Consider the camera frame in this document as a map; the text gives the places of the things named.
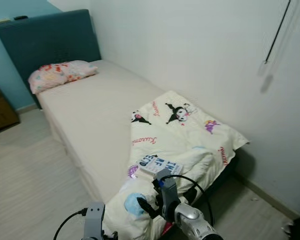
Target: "upholstered headboard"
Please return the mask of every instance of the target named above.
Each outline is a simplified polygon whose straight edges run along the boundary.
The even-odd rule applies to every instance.
[[[42,65],[101,59],[86,9],[1,23],[0,39],[29,91],[28,78]]]

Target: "pillow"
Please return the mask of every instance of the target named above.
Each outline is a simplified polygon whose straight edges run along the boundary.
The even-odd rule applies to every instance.
[[[74,82],[97,73],[97,67],[81,60],[48,64],[34,71],[28,82],[33,94]]]

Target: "baseboard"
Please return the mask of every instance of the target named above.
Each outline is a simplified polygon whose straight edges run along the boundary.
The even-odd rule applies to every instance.
[[[33,104],[31,104],[31,105],[23,106],[23,107],[18,108],[18,109],[16,110],[16,112],[17,112],[18,114],[24,114],[24,113],[26,113],[26,112],[29,112],[29,111],[34,110],[34,109],[37,109],[37,108],[38,108],[38,106],[37,106],[35,103],[33,103]]]
[[[257,186],[255,183],[249,181],[239,173],[235,172],[234,177],[241,182],[243,185],[245,185],[247,188],[251,189],[253,192],[255,192],[257,195],[259,195],[262,199],[264,199],[266,202],[268,202],[271,206],[273,206],[275,209],[286,215],[289,219],[294,220],[300,217],[300,214],[297,213],[294,210],[291,210],[289,207],[287,207],[285,204],[283,204],[280,200],[277,198],[269,195],[266,193],[261,187]]]

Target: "white wall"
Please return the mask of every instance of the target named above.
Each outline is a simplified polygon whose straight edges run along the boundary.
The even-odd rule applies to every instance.
[[[47,0],[63,12],[90,9],[90,0]]]
[[[300,213],[300,17],[294,32],[284,24],[285,44],[260,70],[286,4],[91,0],[90,13],[104,59],[179,92],[246,135],[252,158],[242,159],[240,173]]]

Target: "cartoon character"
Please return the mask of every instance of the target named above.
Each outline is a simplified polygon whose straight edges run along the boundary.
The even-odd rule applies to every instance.
[[[217,123],[217,121],[212,121],[212,120],[208,120],[208,121],[206,121],[205,123],[205,129],[209,132],[209,133],[211,133],[211,134],[213,134],[212,133],[212,130],[214,129],[214,126],[216,126],[216,125],[220,125],[220,124],[218,124]]]
[[[197,111],[196,108],[190,106],[189,104],[185,103],[182,106],[174,107],[172,104],[166,103],[166,105],[172,110],[172,115],[166,124],[169,124],[170,122],[174,120],[178,120],[179,122],[185,122],[188,120],[188,116],[192,113],[195,113]]]
[[[140,115],[140,112],[139,111],[134,111],[132,113],[132,116],[131,116],[131,122],[134,123],[134,122],[140,122],[140,123],[146,123],[146,124],[149,124],[151,125],[150,122],[148,122],[147,120],[145,120],[141,115]]]

